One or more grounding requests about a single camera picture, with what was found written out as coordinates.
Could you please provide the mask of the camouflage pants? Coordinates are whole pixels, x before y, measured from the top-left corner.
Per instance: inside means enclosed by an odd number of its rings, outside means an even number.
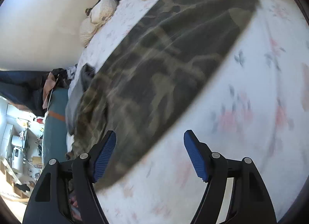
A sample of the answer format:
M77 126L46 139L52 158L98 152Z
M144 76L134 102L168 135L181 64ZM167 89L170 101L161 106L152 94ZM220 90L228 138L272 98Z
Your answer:
M77 107L70 158L108 130L116 148L97 189L122 179L184 113L258 0L158 0L110 54Z

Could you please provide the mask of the white washing machine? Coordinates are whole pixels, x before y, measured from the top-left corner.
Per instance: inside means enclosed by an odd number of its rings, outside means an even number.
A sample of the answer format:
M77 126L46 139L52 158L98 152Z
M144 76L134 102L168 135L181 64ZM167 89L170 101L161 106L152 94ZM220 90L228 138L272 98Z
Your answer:
M24 150L20 147L13 147L11 168L15 173L23 173Z

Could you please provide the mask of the teal bed headboard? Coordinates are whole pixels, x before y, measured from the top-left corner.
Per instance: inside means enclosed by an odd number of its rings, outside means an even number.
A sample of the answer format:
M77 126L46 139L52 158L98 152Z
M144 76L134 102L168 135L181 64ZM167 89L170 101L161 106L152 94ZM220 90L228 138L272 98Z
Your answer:
M66 123L65 108L68 103L68 89L57 88L52 91L45 120L42 141L42 162L46 166L50 159L66 161Z

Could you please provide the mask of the dark hanging clothes pile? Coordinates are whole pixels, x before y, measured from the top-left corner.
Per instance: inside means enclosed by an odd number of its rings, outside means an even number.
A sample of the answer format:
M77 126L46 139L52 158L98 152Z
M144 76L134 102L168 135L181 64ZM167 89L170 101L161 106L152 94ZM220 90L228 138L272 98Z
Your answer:
M54 88L68 88L77 65L52 71L1 71L1 96L12 105L36 116L44 116L49 93Z

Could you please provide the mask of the dark grey folded pants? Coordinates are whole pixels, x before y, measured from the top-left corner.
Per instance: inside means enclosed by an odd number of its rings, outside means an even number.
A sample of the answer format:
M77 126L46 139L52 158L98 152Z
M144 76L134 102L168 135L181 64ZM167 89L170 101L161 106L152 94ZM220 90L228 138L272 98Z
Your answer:
M95 68L86 63L82 67L76 85L71 92L70 98L65 108L66 128L70 135L74 135L77 120L77 108L80 105L81 97L90 86L94 76Z

